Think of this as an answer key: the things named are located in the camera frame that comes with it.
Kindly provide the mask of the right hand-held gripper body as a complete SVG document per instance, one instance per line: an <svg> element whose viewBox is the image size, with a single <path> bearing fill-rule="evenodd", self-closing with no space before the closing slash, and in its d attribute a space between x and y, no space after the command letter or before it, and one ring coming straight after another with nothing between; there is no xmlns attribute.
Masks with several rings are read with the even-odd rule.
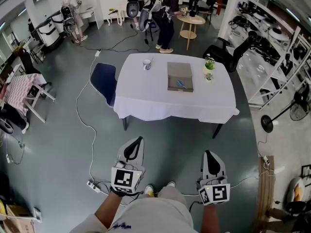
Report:
<svg viewBox="0 0 311 233"><path fill-rule="evenodd" d="M220 176L202 174L198 184L198 193L204 206L229 201L230 184L227 182L227 176L224 173Z"/></svg>

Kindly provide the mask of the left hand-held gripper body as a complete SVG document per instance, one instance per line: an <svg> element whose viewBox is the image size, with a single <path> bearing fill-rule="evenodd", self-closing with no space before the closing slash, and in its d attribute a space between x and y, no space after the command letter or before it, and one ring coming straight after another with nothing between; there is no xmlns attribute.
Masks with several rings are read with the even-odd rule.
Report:
<svg viewBox="0 0 311 233"><path fill-rule="evenodd" d="M131 163L117 161L111 168L111 187L114 191L127 195L141 193L138 186L143 179L145 168Z"/></svg>

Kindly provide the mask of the grey drawer box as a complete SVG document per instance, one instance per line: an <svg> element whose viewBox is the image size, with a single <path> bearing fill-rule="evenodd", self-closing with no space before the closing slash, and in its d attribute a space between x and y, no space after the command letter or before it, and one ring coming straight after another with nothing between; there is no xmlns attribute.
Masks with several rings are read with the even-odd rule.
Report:
<svg viewBox="0 0 311 233"><path fill-rule="evenodd" d="M168 62L167 73L168 73L168 90L193 92L192 71L189 63ZM176 84L177 80L182 80L187 89L178 87Z"/></svg>

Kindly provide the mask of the person's right forearm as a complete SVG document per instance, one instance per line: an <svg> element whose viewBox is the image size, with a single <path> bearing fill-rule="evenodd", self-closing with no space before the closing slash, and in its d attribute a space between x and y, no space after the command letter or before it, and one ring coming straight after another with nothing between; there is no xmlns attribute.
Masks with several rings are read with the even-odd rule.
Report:
<svg viewBox="0 0 311 233"><path fill-rule="evenodd" d="M220 233L216 205L204 206L200 233Z"/></svg>

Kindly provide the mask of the person's left forearm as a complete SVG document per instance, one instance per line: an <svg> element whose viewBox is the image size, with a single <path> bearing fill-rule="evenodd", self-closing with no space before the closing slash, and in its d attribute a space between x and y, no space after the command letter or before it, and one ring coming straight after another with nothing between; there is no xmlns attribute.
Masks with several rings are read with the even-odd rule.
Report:
<svg viewBox="0 0 311 233"><path fill-rule="evenodd" d="M95 212L95 217L108 229L113 222L122 197L110 193Z"/></svg>

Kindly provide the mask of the white metal storage rack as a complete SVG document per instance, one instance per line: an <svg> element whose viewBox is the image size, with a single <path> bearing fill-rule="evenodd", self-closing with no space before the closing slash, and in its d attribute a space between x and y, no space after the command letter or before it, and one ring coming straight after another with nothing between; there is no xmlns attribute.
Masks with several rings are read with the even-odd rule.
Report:
<svg viewBox="0 0 311 233"><path fill-rule="evenodd" d="M226 36L230 54L249 36L256 42L237 65L248 104L262 109L284 89L311 85L311 43L259 0L237 0Z"/></svg>

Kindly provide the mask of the cardboard box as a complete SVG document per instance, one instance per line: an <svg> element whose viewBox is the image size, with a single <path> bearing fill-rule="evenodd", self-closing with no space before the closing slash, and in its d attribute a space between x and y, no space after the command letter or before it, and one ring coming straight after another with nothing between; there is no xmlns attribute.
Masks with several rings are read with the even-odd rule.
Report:
<svg viewBox="0 0 311 233"><path fill-rule="evenodd" d="M4 205L0 201L0 224L7 233L36 233L30 212L19 205Z"/></svg>

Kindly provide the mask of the person's left hand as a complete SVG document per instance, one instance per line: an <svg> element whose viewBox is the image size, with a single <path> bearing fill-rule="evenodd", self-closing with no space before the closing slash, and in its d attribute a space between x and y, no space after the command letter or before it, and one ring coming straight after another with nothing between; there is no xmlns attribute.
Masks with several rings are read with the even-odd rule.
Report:
<svg viewBox="0 0 311 233"><path fill-rule="evenodd" d="M128 197L133 197L133 196L139 196L139 195L142 195L144 194L143 191L140 191L140 192L136 192L134 194L130 194L130 193L126 193L126 192L123 192L123 191L118 191L116 189L114 189L112 186L110 186L110 191L116 195L118 195L119 197L125 197L125 196L128 196Z"/></svg>

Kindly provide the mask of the table with black legs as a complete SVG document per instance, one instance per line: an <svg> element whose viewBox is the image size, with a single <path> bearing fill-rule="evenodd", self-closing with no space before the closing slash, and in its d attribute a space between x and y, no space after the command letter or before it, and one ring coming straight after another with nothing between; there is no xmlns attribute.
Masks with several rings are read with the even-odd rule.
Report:
<svg viewBox="0 0 311 233"><path fill-rule="evenodd" d="M122 124L123 124L123 129L126 131L127 130L127 117L122 118ZM214 131L214 134L212 136L213 139L216 138L216 136L218 135L219 131L221 130L223 124L218 124L216 130Z"/></svg>

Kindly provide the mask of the person's beige trousers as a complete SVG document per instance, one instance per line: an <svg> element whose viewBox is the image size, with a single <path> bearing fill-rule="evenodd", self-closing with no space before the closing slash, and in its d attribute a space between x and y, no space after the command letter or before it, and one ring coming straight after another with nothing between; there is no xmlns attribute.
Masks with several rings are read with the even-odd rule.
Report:
<svg viewBox="0 0 311 233"><path fill-rule="evenodd" d="M163 187L155 198L165 211L185 213L188 211L185 197L173 186Z"/></svg>

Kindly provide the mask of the person's white shirt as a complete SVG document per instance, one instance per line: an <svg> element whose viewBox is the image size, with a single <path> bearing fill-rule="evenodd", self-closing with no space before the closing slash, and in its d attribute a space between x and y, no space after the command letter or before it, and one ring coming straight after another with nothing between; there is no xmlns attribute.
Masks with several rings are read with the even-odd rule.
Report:
<svg viewBox="0 0 311 233"><path fill-rule="evenodd" d="M143 198L130 204L111 226L90 214L70 233L198 233L187 207L179 201Z"/></svg>

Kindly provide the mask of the wooden plank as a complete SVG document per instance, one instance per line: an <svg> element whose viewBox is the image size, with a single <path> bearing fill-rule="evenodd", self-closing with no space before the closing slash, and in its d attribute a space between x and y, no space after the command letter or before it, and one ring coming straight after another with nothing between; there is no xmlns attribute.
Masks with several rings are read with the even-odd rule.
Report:
<svg viewBox="0 0 311 233"><path fill-rule="evenodd" d="M261 158L259 159L258 212L253 233L260 233L262 224L268 222L266 212L273 203L275 186L274 156L267 156L267 159L270 162L269 166Z"/></svg>

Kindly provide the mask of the white tablecloth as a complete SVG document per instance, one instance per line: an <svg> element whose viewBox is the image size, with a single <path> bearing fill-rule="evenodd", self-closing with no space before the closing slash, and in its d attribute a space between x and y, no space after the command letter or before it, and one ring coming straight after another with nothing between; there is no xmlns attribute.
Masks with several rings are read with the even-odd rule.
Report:
<svg viewBox="0 0 311 233"><path fill-rule="evenodd" d="M151 59L143 69L143 60ZM167 63L189 63L193 92L168 90ZM132 53L126 58L117 81L114 111L119 118L133 116L144 121L168 117L197 119L225 124L239 114L235 93L227 70L215 63L214 79L206 82L202 58L162 53Z"/></svg>

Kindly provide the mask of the black standing fan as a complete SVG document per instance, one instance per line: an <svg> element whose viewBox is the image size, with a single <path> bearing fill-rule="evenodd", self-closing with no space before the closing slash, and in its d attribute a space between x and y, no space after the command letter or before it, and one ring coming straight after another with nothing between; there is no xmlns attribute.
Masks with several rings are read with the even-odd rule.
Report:
<svg viewBox="0 0 311 233"><path fill-rule="evenodd" d="M270 118L268 115L261 117L260 123L265 132L271 133L274 129L274 121L281 115L289 111L292 121L300 121L304 119L311 112L311 98L310 98L309 84L302 85L298 91L295 92L293 99L277 116Z"/></svg>

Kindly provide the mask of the dark blue chair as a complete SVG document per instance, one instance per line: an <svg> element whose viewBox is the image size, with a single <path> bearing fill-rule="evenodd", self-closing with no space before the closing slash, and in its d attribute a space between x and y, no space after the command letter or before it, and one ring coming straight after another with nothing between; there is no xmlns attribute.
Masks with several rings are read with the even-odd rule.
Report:
<svg viewBox="0 0 311 233"><path fill-rule="evenodd" d="M90 77L93 88L101 94L110 107L114 107L117 80L116 67L110 64L98 63Z"/></svg>

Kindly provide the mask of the white and orange object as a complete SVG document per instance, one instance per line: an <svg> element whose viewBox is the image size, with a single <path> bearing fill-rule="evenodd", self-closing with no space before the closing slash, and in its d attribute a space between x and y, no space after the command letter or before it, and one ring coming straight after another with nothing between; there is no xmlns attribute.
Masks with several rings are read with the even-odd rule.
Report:
<svg viewBox="0 0 311 233"><path fill-rule="evenodd" d="M285 199L285 210L292 216L300 214L306 207L303 201L305 185L303 179L296 177L291 180Z"/></svg>

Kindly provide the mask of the green plant in pale pot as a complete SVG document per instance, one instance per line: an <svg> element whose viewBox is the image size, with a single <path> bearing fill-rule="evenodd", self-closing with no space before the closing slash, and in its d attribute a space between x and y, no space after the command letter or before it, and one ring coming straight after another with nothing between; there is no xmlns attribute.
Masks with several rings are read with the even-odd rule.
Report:
<svg viewBox="0 0 311 233"><path fill-rule="evenodd" d="M205 57L205 65L204 65L204 74L212 74L212 70L214 69L215 60L208 53Z"/></svg>

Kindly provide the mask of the pink patterned cloth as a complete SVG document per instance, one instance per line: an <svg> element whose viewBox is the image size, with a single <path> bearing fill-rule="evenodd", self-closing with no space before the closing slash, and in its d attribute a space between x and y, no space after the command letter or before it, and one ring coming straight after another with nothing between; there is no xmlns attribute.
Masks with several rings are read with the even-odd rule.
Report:
<svg viewBox="0 0 311 233"><path fill-rule="evenodd" d="M41 121L45 120L37 113L32 105L30 105L26 98L31 88L47 84L42 74L28 74L21 76L14 76L6 88L4 95L4 102L15 108L19 113L26 116L28 109L30 109Z"/></svg>

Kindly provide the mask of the black office chair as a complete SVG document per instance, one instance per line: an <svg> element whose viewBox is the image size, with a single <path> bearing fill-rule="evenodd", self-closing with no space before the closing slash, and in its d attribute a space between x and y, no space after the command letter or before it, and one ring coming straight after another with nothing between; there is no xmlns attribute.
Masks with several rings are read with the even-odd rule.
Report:
<svg viewBox="0 0 311 233"><path fill-rule="evenodd" d="M218 40L223 43L222 48L216 45L210 45L204 52L203 58L212 58L215 62L223 64L228 73L234 72L236 71L238 62L243 54L257 42L257 37L258 34L255 31L250 31L248 37L234 49L232 55L226 51L226 47L228 47L230 43L227 40L218 37Z"/></svg>

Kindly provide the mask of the white ornate side table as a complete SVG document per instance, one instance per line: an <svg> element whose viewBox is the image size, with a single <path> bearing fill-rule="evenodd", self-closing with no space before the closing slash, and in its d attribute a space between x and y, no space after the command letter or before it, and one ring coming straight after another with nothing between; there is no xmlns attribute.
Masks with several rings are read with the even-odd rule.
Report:
<svg viewBox="0 0 311 233"><path fill-rule="evenodd" d="M109 26L112 23L112 16L116 16L117 23L119 26L122 26L123 23L125 22L125 11L124 10L109 8L108 13L107 13L107 22Z"/></svg>

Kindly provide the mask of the white bookshelf desk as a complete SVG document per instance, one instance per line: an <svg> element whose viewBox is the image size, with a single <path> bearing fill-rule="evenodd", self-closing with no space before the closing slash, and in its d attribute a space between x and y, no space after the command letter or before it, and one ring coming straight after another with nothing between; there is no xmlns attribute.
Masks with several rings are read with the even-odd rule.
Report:
<svg viewBox="0 0 311 233"><path fill-rule="evenodd" d="M100 0L77 0L80 3L79 13L82 20L88 20L88 22L96 22L98 29L104 23L104 17Z"/></svg>

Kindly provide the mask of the round wooden side table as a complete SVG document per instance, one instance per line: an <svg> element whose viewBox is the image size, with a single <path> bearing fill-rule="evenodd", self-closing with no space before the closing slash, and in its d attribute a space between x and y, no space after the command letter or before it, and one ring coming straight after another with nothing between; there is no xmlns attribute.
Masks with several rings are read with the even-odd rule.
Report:
<svg viewBox="0 0 311 233"><path fill-rule="evenodd" d="M182 22L179 37L187 39L187 50L189 49L190 41L197 37L196 28L198 25L205 24L206 20L198 15L191 17L190 15L182 16L179 15L177 18ZM184 30L185 24L189 25L188 30Z"/></svg>

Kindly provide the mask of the black chair with brown back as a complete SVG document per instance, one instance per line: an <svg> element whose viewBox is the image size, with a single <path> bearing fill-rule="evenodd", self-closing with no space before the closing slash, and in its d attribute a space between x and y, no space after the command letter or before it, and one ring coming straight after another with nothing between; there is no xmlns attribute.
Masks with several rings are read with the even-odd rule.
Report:
<svg viewBox="0 0 311 233"><path fill-rule="evenodd" d="M200 0L196 5L196 14L206 16L205 20L211 24L212 15L219 16L222 8L222 0Z"/></svg>

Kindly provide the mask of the white wooden frame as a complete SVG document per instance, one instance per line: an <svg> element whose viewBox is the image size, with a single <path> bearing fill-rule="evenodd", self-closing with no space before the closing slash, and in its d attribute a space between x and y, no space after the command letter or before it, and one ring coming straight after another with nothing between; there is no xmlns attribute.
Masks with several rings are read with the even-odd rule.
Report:
<svg viewBox="0 0 311 233"><path fill-rule="evenodd" d="M52 96L49 92L44 90L41 86L37 84L32 84L32 87L36 87L38 89L37 94L34 97L26 96L24 98L24 105L43 123L46 123L46 120L36 111L35 106L39 100L39 97L43 94L50 98L52 101L55 101L55 97Z"/></svg>

